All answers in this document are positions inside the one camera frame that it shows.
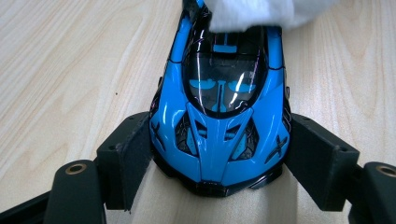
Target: toy car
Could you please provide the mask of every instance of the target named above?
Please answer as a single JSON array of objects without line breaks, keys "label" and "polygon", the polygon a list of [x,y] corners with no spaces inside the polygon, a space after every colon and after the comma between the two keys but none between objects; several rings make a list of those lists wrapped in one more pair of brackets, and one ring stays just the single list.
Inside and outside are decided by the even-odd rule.
[{"label": "toy car", "polygon": [[154,160],[198,194],[260,188],[281,175],[290,140],[281,29],[213,34],[193,2],[149,111]]}]

